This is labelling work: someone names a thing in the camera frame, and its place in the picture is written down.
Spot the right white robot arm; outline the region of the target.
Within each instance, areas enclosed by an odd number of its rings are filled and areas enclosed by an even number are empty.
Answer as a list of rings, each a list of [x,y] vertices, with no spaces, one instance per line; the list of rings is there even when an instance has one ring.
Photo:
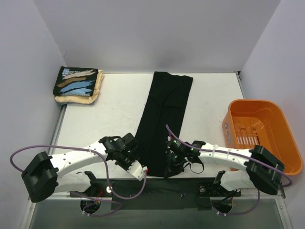
[[[277,195],[281,185],[284,164],[265,147],[255,145],[253,149],[234,149],[211,145],[202,141],[192,144],[172,139],[167,143],[166,177],[183,172],[187,162],[221,165],[231,171],[220,171],[213,191],[224,195],[236,189],[256,188],[269,195]]]

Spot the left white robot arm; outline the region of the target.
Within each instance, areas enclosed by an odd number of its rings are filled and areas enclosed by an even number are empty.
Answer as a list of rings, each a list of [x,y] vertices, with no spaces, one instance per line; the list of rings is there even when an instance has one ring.
[[[92,172],[81,171],[81,168],[112,160],[141,181],[147,167],[142,166],[134,154],[137,145],[134,136],[127,133],[124,137],[106,136],[87,147],[62,154],[49,156],[46,152],[40,152],[21,177],[33,203],[65,191],[76,191],[92,197],[98,191],[97,179]]]

